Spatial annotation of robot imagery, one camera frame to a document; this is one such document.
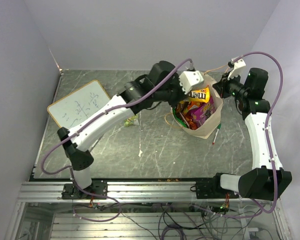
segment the white wall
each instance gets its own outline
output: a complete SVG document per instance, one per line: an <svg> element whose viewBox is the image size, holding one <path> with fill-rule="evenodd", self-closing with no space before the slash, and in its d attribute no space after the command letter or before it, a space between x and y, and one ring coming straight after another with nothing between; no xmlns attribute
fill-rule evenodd
<svg viewBox="0 0 300 240"><path fill-rule="evenodd" d="M279 0L25 0L62 69L224 65L253 47Z"/></svg>
<svg viewBox="0 0 300 240"><path fill-rule="evenodd" d="M0 0L0 240L30 176L59 69L22 0Z"/></svg>
<svg viewBox="0 0 300 240"><path fill-rule="evenodd" d="M284 84L274 109L272 127L283 167L292 172L292 183L282 195L289 225L300 240L300 0L281 0L253 47L272 54L283 68ZM269 71L265 98L273 102L279 72L265 56L246 58L249 67Z"/></svg>

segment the table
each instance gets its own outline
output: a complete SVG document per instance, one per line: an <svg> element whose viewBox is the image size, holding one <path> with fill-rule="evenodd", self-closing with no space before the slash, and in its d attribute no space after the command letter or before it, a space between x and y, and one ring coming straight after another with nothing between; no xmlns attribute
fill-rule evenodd
<svg viewBox="0 0 300 240"><path fill-rule="evenodd" d="M113 96L126 82L146 74L132 70L63 70L55 101L74 90L99 80L109 96ZM209 73L217 81L221 73ZM117 124L108 131L91 152L94 163L90 167L93 178L143 179L143 178L200 178L216 173L242 175L252 168L252 150L247 127L236 110L232 97L224 99L221 111L221 129L215 145L215 132L208 139L190 136L182 129L166 124L164 116L170 111L167 103L154 110L139 113L140 126L124 127ZM39 149L35 179L69 178L68 170L57 175L46 175L40 169L43 155L60 140L57 124L47 122ZM55 171L69 165L62 147L47 159L45 167Z"/></svg>

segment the green marker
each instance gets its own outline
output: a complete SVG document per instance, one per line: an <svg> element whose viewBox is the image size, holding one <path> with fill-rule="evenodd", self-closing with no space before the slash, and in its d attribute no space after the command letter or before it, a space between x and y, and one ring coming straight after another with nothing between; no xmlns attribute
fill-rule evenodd
<svg viewBox="0 0 300 240"><path fill-rule="evenodd" d="M216 129L216 133L215 133L215 136L214 136L214 140L212 142L212 145L215 144L216 142L216 139L217 139L217 136L218 136L218 133L219 133L219 130L221 128L221 123L218 125L217 129Z"/></svg>

